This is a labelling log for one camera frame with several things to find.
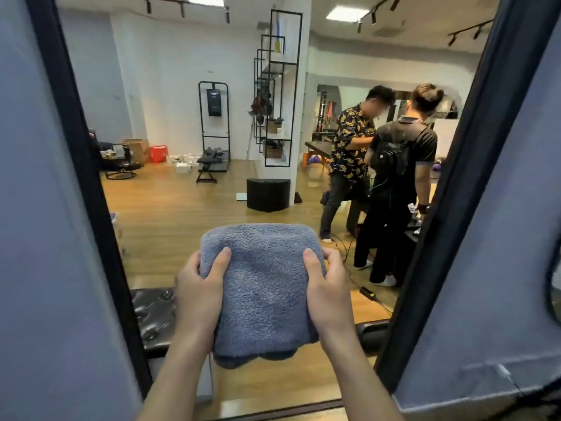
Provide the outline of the person's left hand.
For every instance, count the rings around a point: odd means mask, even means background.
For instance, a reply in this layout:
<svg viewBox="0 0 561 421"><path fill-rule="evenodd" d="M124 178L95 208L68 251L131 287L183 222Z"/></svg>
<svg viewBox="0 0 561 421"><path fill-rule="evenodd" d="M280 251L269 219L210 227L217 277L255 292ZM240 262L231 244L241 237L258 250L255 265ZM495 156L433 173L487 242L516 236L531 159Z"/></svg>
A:
<svg viewBox="0 0 561 421"><path fill-rule="evenodd" d="M176 336L211 347L221 313L223 282L199 274L200 252L193 253L176 277Z"/></svg>

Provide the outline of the person's right hand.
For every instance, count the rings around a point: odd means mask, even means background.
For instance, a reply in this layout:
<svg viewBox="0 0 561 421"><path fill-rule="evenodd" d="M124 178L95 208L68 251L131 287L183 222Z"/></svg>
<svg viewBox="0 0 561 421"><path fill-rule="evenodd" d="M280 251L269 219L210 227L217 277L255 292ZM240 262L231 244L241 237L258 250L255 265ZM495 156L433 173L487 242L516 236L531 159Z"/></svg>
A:
<svg viewBox="0 0 561 421"><path fill-rule="evenodd" d="M324 248L326 285L307 286L307 307L322 346L327 350L356 335L346 271L336 249Z"/></svg>

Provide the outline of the grey-blue towel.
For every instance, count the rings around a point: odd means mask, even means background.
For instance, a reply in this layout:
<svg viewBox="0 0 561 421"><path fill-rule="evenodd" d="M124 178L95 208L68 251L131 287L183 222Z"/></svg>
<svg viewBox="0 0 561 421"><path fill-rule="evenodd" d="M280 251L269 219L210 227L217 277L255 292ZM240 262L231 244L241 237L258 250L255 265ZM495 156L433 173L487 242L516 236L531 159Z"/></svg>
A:
<svg viewBox="0 0 561 421"><path fill-rule="evenodd" d="M309 278L303 253L311 249L326 268L321 245L305 225L256 223L214 228L200 240L199 274L206 278L217 255L230 248L213 358L236 369L261 358L287 360L319 341L307 307Z"/></svg>

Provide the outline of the person's right forearm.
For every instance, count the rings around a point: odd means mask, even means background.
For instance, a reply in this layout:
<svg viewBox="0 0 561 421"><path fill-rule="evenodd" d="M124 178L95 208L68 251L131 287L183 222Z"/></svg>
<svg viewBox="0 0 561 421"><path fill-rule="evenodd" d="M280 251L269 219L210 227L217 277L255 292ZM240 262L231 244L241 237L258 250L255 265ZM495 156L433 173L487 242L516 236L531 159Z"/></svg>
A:
<svg viewBox="0 0 561 421"><path fill-rule="evenodd" d="M354 329L320 334L348 421L406 421L370 365Z"/></svg>

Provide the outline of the person's left forearm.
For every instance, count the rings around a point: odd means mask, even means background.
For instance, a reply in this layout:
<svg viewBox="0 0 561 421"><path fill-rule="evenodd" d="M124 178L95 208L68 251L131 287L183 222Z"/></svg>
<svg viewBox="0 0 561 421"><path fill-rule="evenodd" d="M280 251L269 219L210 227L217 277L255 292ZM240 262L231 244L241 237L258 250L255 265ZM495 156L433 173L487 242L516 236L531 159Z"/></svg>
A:
<svg viewBox="0 0 561 421"><path fill-rule="evenodd" d="M177 333L135 421L193 421L198 383L213 332Z"/></svg>

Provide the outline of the black leather bench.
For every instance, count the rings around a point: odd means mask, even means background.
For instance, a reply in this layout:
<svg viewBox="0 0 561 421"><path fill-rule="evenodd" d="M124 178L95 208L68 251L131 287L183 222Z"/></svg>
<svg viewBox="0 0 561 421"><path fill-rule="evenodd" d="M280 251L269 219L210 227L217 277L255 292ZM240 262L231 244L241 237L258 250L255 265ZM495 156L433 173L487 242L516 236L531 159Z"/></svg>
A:
<svg viewBox="0 0 561 421"><path fill-rule="evenodd" d="M130 290L147 359L164 358L174 335L174 287Z"/></svg>

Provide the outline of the black round stool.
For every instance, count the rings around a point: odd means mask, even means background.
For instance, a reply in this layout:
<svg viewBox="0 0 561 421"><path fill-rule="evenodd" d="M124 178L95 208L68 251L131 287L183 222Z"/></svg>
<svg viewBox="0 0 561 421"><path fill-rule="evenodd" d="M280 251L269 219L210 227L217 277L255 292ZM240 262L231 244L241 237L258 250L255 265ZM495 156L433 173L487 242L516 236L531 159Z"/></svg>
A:
<svg viewBox="0 0 561 421"><path fill-rule="evenodd" d="M265 213L279 212L290 205L290 179L246 180L247 208Z"/></svg>

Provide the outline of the black workout bench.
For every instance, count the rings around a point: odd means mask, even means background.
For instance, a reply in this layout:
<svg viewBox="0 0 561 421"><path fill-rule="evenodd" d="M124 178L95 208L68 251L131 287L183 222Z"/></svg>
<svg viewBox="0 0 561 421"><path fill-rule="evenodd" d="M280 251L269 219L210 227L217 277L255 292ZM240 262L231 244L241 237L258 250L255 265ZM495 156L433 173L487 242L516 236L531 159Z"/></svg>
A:
<svg viewBox="0 0 561 421"><path fill-rule="evenodd" d="M196 184L214 183L217 179L213 176L213 172L219 172L218 169L224 167L224 151L222 148L207 148L202 157L197 160L199 166Z"/></svg>

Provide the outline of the black backpack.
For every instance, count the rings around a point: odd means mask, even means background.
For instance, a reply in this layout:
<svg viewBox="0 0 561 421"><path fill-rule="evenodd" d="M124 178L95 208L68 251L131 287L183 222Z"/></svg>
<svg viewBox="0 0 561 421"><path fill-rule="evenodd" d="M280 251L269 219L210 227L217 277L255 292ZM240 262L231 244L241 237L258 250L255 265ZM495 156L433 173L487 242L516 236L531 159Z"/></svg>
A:
<svg viewBox="0 0 561 421"><path fill-rule="evenodd" d="M370 162L376 173L373 189L396 186L407 172L414 143L426 129L427 124L418 120L395 120L378 129Z"/></svg>

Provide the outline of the cardboard box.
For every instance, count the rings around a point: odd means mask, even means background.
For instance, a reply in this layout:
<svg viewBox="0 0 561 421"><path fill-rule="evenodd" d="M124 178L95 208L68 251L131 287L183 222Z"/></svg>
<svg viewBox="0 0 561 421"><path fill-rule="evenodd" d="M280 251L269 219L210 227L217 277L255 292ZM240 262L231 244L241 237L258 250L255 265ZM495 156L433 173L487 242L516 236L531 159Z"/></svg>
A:
<svg viewBox="0 0 561 421"><path fill-rule="evenodd" d="M150 145L149 141L145 139L125 139L122 142L123 146L130 149L131 161L133 163L146 164L151 161L150 159Z"/></svg>

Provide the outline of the black stand with screen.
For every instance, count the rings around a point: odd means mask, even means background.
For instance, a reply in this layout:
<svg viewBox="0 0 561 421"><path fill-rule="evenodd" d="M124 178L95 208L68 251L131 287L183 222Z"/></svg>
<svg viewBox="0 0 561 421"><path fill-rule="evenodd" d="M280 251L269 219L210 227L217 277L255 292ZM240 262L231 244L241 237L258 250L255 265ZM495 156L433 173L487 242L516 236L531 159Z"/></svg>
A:
<svg viewBox="0 0 561 421"><path fill-rule="evenodd" d="M202 156L207 148L222 148L224 167L213 175L226 173L232 146L229 86L225 82L203 80L198 83L198 91Z"/></svg>

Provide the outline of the black low chair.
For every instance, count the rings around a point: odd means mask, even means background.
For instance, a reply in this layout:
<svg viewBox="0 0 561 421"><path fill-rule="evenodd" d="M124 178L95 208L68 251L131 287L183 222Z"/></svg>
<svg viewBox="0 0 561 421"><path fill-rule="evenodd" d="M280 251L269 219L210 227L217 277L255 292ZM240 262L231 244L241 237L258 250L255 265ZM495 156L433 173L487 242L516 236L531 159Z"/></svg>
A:
<svg viewBox="0 0 561 421"><path fill-rule="evenodd" d="M133 160L134 152L128 144L100 142L94 129L89 129L89 152L98 172L108 180L127 180L136 177L144 163Z"/></svg>

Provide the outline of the black metal shelf unit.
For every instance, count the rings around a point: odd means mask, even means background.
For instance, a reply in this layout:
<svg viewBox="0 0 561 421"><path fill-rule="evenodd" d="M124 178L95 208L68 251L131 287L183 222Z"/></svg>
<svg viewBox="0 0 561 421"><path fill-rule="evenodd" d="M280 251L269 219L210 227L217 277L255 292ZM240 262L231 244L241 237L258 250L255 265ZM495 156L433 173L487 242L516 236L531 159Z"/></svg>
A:
<svg viewBox="0 0 561 421"><path fill-rule="evenodd" d="M272 7L254 57L251 142L264 176L291 166L303 29L303 13ZM267 145L282 145L283 158L265 158Z"/></svg>

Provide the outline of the black window frame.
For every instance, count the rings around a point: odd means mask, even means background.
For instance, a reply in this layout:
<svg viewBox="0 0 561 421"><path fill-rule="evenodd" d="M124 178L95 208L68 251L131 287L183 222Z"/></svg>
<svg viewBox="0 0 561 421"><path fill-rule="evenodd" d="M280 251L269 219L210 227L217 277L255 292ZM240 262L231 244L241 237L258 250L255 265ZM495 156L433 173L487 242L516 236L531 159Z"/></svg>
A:
<svg viewBox="0 0 561 421"><path fill-rule="evenodd" d="M105 297L118 319L133 372L134 390L143 403L153 384L132 308L109 209L90 144L60 15L54 0L24 0L50 91L60 119L71 167L102 269ZM398 300L396 320L382 350L379 372L394 392L425 328L432 306L452 268L501 151L522 107L546 47L561 20L561 0L501 0L436 191L436 201Z"/></svg>

